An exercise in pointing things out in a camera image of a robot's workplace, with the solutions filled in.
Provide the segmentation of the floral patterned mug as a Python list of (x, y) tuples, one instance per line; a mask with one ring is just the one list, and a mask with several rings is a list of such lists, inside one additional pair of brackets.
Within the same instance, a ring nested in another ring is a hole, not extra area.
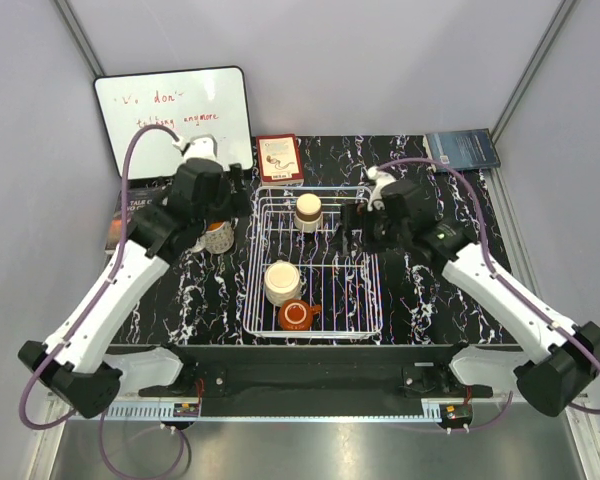
[(217, 222), (209, 226), (207, 231), (197, 239), (190, 248), (193, 253), (207, 251), (210, 254), (221, 255), (228, 252), (234, 245), (235, 236), (230, 221)]

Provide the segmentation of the brown and cream cup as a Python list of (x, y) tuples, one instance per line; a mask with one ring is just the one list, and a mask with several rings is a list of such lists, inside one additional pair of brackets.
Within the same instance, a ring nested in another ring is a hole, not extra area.
[(323, 223), (321, 199), (313, 193), (305, 193), (297, 198), (294, 225), (302, 233), (314, 233)]

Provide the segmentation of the cream ribbed cup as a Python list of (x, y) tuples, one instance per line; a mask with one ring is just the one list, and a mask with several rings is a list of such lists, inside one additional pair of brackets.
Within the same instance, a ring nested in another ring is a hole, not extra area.
[(301, 295), (299, 269), (289, 262), (276, 261), (265, 271), (264, 290), (267, 300), (276, 307), (298, 299)]

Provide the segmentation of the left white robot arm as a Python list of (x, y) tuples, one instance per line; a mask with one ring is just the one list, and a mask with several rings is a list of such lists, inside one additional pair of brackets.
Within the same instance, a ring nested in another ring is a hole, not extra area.
[(20, 361), (86, 419), (103, 413), (118, 396), (147, 388), (188, 394), (196, 366), (181, 349), (164, 345), (118, 355), (107, 350), (141, 297), (212, 224), (250, 213), (240, 165), (187, 160), (171, 186), (132, 215), (112, 263), (79, 307), (45, 341), (26, 342)]

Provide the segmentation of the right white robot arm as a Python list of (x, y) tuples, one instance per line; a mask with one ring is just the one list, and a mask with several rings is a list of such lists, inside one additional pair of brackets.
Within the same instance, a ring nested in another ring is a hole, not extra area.
[(434, 371), (446, 396), (468, 386), (518, 392), (540, 413), (556, 417), (598, 376), (600, 327), (579, 325), (526, 289), (489, 254), (485, 241), (462, 222), (436, 219), (422, 188), (371, 168), (367, 201), (340, 209), (342, 249), (403, 249), (469, 294), (513, 336), (520, 352), (462, 347)]

